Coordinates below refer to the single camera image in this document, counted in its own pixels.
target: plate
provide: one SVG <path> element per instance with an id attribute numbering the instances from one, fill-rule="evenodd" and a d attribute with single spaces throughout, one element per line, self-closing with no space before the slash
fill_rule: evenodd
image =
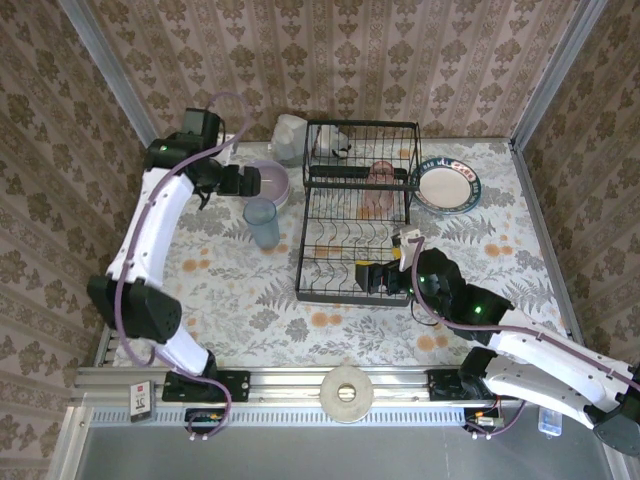
<path id="1" fill-rule="evenodd" d="M 415 198 L 433 213 L 465 213 L 480 201 L 482 187 L 478 175 L 459 160 L 431 158 L 422 162 L 411 175 L 419 185 Z"/>

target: glass cup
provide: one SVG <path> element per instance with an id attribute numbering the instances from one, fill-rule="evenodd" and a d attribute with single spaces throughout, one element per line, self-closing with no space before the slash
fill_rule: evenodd
<path id="1" fill-rule="evenodd" d="M 249 199 L 242 216 L 249 225 L 256 245 L 264 250 L 278 246 L 280 243 L 278 210 L 271 200 L 266 198 Z"/>

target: black wire dish rack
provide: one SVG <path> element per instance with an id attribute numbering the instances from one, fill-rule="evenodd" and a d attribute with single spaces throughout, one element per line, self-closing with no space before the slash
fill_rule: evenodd
<path id="1" fill-rule="evenodd" d="M 355 267 L 395 260 L 391 237 L 409 224 L 417 189 L 411 173 L 421 154 L 418 132 L 418 124 L 410 122 L 309 121 L 298 300 L 408 305 L 406 295 L 363 291 Z"/>

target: table surface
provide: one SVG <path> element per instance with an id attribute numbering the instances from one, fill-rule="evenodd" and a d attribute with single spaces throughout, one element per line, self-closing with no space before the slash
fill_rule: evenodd
<path id="1" fill-rule="evenodd" d="M 412 203 L 412 224 L 427 246 L 455 260 L 468 282 L 565 332 L 507 143 L 423 140 L 422 155 L 461 160 L 482 183 L 478 206 L 466 214 L 433 215 Z M 244 143 L 232 162 L 265 158 L 266 143 Z M 251 239 L 241 199 L 216 197 L 203 211 L 197 210 L 197 197 L 189 200 L 167 255 L 164 289 L 181 302 L 191 335 L 227 367 L 459 365 L 468 343 L 441 325 L 418 324 L 408 307 L 296 300 L 305 196 L 302 167 L 288 173 L 292 190 L 279 212 L 281 243 L 272 251 L 260 250 Z M 429 322 L 419 307 L 415 313 Z M 141 354 L 147 350 L 132 343 Z M 130 365 L 119 347 L 114 366 Z"/>

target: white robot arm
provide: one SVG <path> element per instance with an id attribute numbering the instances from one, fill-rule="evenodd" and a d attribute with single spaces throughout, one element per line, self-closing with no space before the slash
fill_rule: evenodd
<path id="1" fill-rule="evenodd" d="M 435 248 L 423 251 L 423 242 L 419 230 L 401 230 L 394 237 L 401 252 L 397 274 L 383 278 L 400 290 L 405 286 L 456 335 L 481 345 L 458 372 L 468 391 L 486 389 L 547 407 L 592 429 L 612 448 L 640 456 L 640 367 L 634 372 L 578 345 L 507 299 L 466 283 L 455 262 Z"/>
<path id="2" fill-rule="evenodd" d="M 254 196 L 260 192 L 257 169 L 245 167 L 240 173 L 237 165 L 219 161 L 228 150 L 216 158 L 203 156 L 176 168 L 189 163 L 185 159 L 215 147 L 221 124 L 220 117 L 208 110 L 187 109 L 180 132 L 149 146 L 141 194 L 129 230 L 106 275 L 91 277 L 87 286 L 111 328 L 118 326 L 114 307 L 119 304 L 127 338 L 145 339 L 155 354 L 193 377 L 213 378 L 216 367 L 213 354 L 182 326 L 180 303 L 161 291 L 165 259 L 178 218 L 194 193 L 202 199 L 202 208 L 212 193 Z M 121 299 L 116 295 L 118 284 L 122 284 Z"/>

